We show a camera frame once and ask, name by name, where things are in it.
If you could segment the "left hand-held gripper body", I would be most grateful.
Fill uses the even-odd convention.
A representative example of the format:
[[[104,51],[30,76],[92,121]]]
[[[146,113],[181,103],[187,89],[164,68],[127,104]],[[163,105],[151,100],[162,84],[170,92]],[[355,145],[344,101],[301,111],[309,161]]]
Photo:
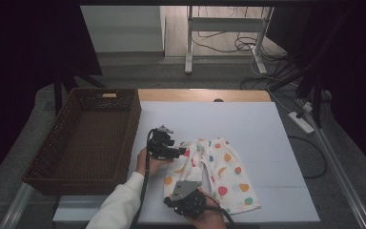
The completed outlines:
[[[153,128],[147,136],[147,151],[156,159],[173,158],[173,146],[168,146],[167,141],[172,139],[172,130],[161,125],[158,128]]]

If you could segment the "fruit print baby pants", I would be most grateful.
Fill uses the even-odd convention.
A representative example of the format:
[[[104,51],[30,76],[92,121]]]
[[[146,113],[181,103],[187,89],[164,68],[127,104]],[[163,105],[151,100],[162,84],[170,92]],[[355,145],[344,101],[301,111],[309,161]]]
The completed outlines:
[[[164,197],[170,198],[180,180],[202,181],[207,171],[210,195],[229,214],[240,214],[261,207],[240,156],[224,138],[184,141],[182,156],[168,165],[164,178]]]

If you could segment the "brown woven basket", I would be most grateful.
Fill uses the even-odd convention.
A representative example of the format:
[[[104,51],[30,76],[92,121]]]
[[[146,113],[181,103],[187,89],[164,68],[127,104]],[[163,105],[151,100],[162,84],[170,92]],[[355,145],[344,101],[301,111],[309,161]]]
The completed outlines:
[[[127,180],[141,114],[136,89],[74,89],[23,181],[45,196],[108,195]]]

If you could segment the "white desk frame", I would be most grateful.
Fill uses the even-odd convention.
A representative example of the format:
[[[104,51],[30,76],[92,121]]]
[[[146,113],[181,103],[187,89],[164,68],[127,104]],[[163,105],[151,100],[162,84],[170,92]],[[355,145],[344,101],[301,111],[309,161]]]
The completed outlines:
[[[251,48],[254,62],[260,74],[266,75],[267,70],[262,61],[261,47],[268,29],[273,7],[267,7],[260,18],[213,18],[193,17],[193,7],[188,6],[188,35],[185,56],[185,74],[193,72],[193,32],[224,31],[224,32],[256,32],[257,37]]]

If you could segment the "black metal stand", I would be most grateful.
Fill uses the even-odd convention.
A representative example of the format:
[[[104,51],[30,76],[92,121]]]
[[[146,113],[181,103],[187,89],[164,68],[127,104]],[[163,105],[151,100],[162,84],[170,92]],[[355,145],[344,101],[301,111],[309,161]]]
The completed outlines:
[[[323,89],[323,77],[319,73],[320,67],[325,55],[328,53],[331,45],[336,39],[339,30],[346,21],[349,12],[350,11],[348,9],[342,9],[335,13],[331,19],[331,24],[327,25],[323,33],[315,40],[313,48],[310,51],[310,56],[308,57],[307,65],[303,68],[299,68],[296,73],[268,88],[270,92],[274,92],[301,78],[301,82],[295,90],[295,95],[297,98],[301,98],[307,97],[310,92],[314,92],[312,97],[312,117],[318,128],[321,127],[320,110],[322,100],[321,93]]]

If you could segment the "aluminium rail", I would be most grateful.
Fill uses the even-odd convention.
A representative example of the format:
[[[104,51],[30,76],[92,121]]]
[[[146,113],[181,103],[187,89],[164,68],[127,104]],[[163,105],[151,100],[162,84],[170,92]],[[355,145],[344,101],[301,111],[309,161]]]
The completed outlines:
[[[33,188],[27,184],[22,183],[10,204],[10,208],[5,214],[0,229],[16,229],[23,213],[31,199]]]
[[[308,112],[307,110],[303,110],[303,112],[303,116],[308,120],[310,126],[315,129],[315,138],[322,147],[322,151],[327,158],[331,170],[333,171],[337,184],[344,197],[347,199],[359,228],[366,229],[366,206],[357,192],[355,185],[351,182],[345,169],[340,163],[335,149],[324,133],[323,128],[317,125],[317,122],[314,120],[311,112]]]

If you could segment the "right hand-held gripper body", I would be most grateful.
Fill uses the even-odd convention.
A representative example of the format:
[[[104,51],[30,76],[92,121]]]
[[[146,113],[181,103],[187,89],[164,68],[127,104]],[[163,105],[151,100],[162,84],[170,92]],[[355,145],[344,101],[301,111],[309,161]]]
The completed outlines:
[[[201,181],[179,180],[176,182],[173,192],[164,198],[164,203],[180,216],[191,219],[198,218],[206,206],[206,197],[199,190]]]

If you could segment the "white power strip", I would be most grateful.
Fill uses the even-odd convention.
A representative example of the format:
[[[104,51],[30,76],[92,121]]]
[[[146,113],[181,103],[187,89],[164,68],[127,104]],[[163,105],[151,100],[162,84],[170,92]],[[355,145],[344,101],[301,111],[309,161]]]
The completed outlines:
[[[291,112],[288,117],[297,125],[306,135],[311,134],[315,129],[302,117],[302,113]]]

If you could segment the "person's right hand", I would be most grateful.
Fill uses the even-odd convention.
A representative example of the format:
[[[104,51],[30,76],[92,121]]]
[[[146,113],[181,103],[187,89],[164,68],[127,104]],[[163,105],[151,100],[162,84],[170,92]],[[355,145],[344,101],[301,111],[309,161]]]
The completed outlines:
[[[220,212],[205,210],[196,219],[186,217],[196,229],[226,229],[223,215]]]

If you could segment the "person's left hand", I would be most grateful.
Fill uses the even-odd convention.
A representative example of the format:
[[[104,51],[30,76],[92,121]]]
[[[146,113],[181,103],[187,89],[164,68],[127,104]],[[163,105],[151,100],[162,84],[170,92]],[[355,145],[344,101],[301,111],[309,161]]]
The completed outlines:
[[[142,176],[148,174],[148,176],[150,177],[156,174],[161,167],[166,166],[172,162],[172,158],[156,159],[148,156],[147,149],[143,148],[137,156],[135,171]]]

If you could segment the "black tripod stand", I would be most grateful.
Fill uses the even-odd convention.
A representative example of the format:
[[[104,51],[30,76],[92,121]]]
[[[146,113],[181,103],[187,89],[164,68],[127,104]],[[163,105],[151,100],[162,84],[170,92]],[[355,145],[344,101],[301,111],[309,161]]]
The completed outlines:
[[[63,103],[62,89],[65,89],[69,93],[72,89],[78,88],[78,84],[76,82],[75,76],[71,76],[69,73],[65,74],[62,73],[61,71],[54,70],[52,76],[53,76],[53,87],[54,87],[55,114],[58,115],[60,110],[62,109],[62,103]],[[93,79],[90,75],[79,75],[79,78],[90,83],[94,87],[105,88],[104,84]]]

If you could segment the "dark curtain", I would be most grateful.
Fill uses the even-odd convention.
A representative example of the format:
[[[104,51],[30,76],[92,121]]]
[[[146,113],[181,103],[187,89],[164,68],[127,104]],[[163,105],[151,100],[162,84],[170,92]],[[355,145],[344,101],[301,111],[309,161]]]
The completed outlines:
[[[294,58],[312,64],[296,93],[305,97],[319,84],[332,96],[335,120],[366,156],[366,0],[315,0],[310,7],[276,7],[268,38]]]

